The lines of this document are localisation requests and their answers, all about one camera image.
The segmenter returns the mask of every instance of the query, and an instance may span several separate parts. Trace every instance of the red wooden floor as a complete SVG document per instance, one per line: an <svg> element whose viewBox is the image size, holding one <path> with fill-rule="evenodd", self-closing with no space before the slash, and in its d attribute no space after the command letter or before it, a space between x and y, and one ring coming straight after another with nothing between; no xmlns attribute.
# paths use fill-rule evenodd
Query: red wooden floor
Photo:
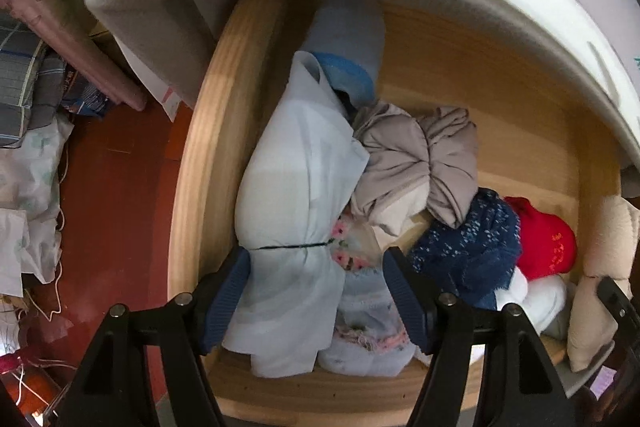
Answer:
<svg viewBox="0 0 640 427"><path fill-rule="evenodd" d="M78 365L104 313L116 302L132 310L166 302L169 232L191 111L172 124L159 104L144 112L115 107L103 121L78 118L61 186L63 311L40 318L30 331L43 356ZM36 290L43 309L56 307L53 285ZM152 387L164 393L159 359L151 360ZM59 368L61 383L70 369Z"/></svg>

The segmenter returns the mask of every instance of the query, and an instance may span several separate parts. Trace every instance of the drawer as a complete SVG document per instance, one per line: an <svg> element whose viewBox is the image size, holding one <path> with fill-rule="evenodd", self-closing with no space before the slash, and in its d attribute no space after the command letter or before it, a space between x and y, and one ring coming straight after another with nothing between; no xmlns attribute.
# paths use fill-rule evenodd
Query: drawer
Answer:
<svg viewBox="0 0 640 427"><path fill-rule="evenodd" d="M318 0L239 0L211 59L180 166L168 297L192 291L235 244L242 173L286 85ZM380 98L412 114L466 107L478 126L479 185L524 196L577 232L578 249L600 198L620 193L618 144L574 88L489 35L441 17L385 5ZM578 277L578 261L572 278ZM543 337L554 363L566 346ZM320 368L266 380L249 357L219 350L205 360L226 415L273 425L404 424L426 370L397 378L344 377ZM464 408L478 400L482 361L469 369Z"/></svg>

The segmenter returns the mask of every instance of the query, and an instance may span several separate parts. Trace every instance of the silver bolt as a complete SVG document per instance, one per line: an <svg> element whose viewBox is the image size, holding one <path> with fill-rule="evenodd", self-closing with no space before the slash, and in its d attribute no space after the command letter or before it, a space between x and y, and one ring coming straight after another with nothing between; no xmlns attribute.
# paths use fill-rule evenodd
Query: silver bolt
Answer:
<svg viewBox="0 0 640 427"><path fill-rule="evenodd" d="M127 309L125 308L124 304L114 304L111 309L109 309L109 314L111 315L111 317L117 319L118 317L122 317L126 311Z"/></svg>
<svg viewBox="0 0 640 427"><path fill-rule="evenodd" d="M514 303L509 303L504 307L507 310L507 313L513 315L514 317L520 317L522 315L522 308Z"/></svg>
<svg viewBox="0 0 640 427"><path fill-rule="evenodd" d="M175 296L174 301L178 306L186 306L193 301L193 295L189 292L178 293L178 295Z"/></svg>
<svg viewBox="0 0 640 427"><path fill-rule="evenodd" d="M440 301L442 304L444 304L445 306L453 306L456 301L458 299L456 299L456 296L453 295L453 293L441 293L438 296L438 301Z"/></svg>

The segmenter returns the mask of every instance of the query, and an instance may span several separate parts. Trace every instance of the navy patterned fabric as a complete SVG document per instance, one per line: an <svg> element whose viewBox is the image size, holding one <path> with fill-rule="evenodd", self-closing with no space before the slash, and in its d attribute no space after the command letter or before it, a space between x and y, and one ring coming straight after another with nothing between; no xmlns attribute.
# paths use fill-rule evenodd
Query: navy patterned fabric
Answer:
<svg viewBox="0 0 640 427"><path fill-rule="evenodd" d="M479 188L459 228L434 220L408 258L443 291L495 310L494 290L509 286L521 251L518 216L496 192Z"/></svg>

